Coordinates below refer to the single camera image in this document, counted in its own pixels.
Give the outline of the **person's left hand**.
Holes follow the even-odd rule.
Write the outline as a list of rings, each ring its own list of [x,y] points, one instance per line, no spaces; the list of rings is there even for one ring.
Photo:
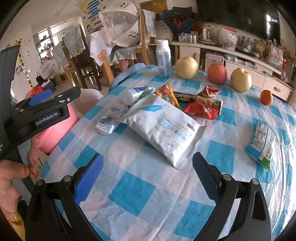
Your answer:
[[[41,179],[38,166],[39,139],[33,137],[31,142],[26,141],[18,147],[25,164],[11,160],[1,160],[1,208],[9,213],[17,211],[20,197],[26,203],[30,202],[31,194],[23,183],[23,179]]]

